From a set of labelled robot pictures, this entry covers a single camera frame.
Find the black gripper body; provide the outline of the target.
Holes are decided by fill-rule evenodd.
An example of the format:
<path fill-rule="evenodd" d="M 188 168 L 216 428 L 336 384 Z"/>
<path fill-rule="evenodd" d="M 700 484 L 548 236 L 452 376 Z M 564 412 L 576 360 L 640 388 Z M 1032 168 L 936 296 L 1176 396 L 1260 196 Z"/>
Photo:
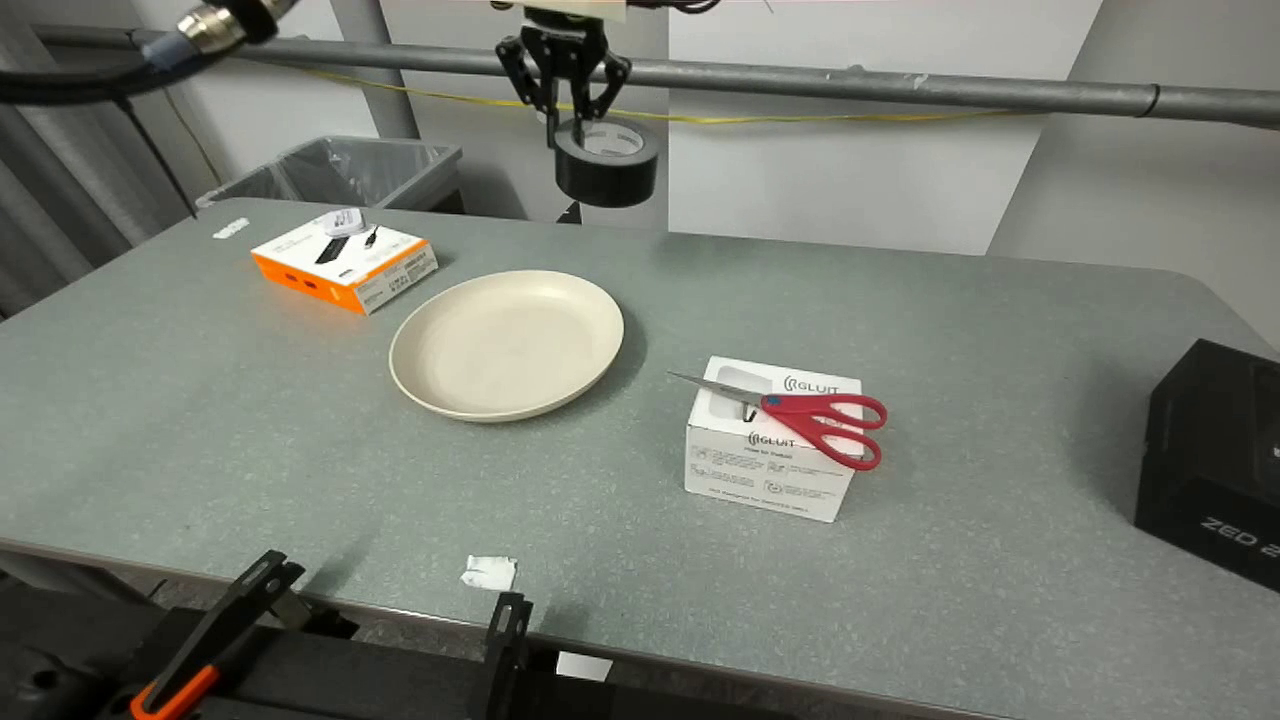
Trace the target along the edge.
<path fill-rule="evenodd" d="M 604 20 L 588 12 L 528 8 L 520 32 L 496 44 L 508 76 L 588 84 L 592 76 L 628 80 L 632 60 L 616 56 Z"/>

